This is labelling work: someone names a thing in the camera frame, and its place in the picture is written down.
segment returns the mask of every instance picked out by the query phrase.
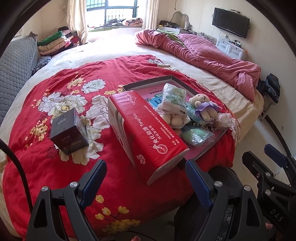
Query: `red packaging box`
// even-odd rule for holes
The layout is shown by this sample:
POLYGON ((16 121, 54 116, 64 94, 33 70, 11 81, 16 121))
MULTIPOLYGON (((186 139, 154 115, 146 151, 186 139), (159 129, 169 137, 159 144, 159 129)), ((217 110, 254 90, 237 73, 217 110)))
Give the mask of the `red packaging box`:
POLYGON ((135 91, 110 96, 108 115, 117 139, 148 185, 173 169, 189 150, 135 91))

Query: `curtain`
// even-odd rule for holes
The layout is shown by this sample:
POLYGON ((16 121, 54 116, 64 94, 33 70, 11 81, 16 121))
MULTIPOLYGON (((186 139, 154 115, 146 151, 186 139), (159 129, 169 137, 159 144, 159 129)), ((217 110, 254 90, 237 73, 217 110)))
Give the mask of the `curtain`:
POLYGON ((148 0, 145 28, 156 29, 159 1, 160 0, 148 0))
POLYGON ((68 0, 67 25, 71 31, 77 31, 83 44, 87 41, 86 0, 68 0))

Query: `pink comforter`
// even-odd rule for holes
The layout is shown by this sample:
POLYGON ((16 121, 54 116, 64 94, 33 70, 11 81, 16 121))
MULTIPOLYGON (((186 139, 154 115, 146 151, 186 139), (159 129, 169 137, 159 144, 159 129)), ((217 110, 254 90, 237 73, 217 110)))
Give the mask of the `pink comforter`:
POLYGON ((230 58, 210 41, 192 34, 178 35, 186 48, 169 39, 165 34, 150 29, 135 33, 135 37, 136 44, 160 48, 189 64, 207 70, 229 83, 249 100, 254 101, 254 88, 258 84, 260 66, 230 58))

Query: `green blanket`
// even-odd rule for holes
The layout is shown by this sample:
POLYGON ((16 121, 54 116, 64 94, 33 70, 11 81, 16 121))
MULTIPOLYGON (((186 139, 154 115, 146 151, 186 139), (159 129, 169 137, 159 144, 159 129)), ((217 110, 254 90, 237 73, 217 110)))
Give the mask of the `green blanket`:
POLYGON ((62 31, 59 31, 59 32, 56 32, 54 35, 51 35, 49 36, 48 38, 42 40, 41 42, 38 42, 37 43, 37 46, 44 46, 44 45, 47 45, 49 43, 51 43, 52 41, 62 37, 63 34, 62 34, 62 31))
POLYGON ((176 32, 171 32, 171 31, 164 31, 164 30, 161 30, 161 29, 157 29, 156 31, 165 34, 165 35, 166 35, 167 37, 169 37, 171 40, 173 40, 173 41, 175 41, 175 42, 181 44, 183 47, 186 47, 185 44, 183 44, 183 42, 182 42, 180 39, 178 39, 178 37, 177 37, 177 34, 178 34, 178 33, 176 33, 176 32))

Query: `television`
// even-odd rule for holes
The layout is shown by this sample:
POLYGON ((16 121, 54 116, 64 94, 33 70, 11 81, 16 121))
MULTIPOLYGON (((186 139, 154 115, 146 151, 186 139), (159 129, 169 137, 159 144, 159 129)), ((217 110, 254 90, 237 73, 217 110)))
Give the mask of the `television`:
POLYGON ((236 12, 215 7, 212 25, 246 38, 250 26, 250 19, 236 12))

